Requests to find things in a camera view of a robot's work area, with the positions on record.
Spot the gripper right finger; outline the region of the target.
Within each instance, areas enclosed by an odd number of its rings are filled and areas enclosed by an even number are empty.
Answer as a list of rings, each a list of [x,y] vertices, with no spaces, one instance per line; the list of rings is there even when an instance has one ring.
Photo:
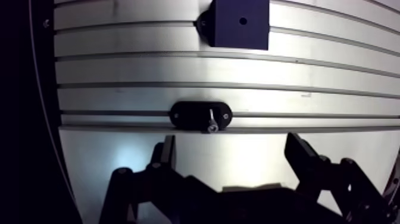
[[[351,158],[332,163],[297,133],[289,132],[284,154],[299,180],[296,192],[314,201],[330,191],[345,223],[395,223],[398,210],[384,199]]]

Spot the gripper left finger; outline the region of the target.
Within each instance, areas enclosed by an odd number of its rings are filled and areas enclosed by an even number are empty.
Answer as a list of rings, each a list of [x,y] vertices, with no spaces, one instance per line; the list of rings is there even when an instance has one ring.
[[[154,146],[145,170],[115,169],[108,184],[100,223],[137,223],[139,204],[152,203],[171,223],[215,223],[217,193],[193,176],[176,171],[176,137]]]

